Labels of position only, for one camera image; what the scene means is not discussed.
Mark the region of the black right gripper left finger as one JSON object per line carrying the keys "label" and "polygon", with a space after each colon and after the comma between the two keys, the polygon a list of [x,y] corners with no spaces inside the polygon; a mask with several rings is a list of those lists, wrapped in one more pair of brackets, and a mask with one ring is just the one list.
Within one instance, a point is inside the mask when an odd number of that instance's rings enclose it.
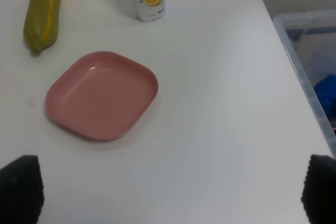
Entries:
{"label": "black right gripper left finger", "polygon": [[1,223],[37,223],[44,200],[37,156],[23,155],[1,168]]}

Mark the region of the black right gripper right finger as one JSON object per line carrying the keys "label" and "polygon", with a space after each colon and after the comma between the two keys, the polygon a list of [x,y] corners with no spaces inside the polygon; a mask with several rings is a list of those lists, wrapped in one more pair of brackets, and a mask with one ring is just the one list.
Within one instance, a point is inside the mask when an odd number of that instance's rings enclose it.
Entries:
{"label": "black right gripper right finger", "polygon": [[335,159],[310,157],[301,202],[310,223],[335,223]]}

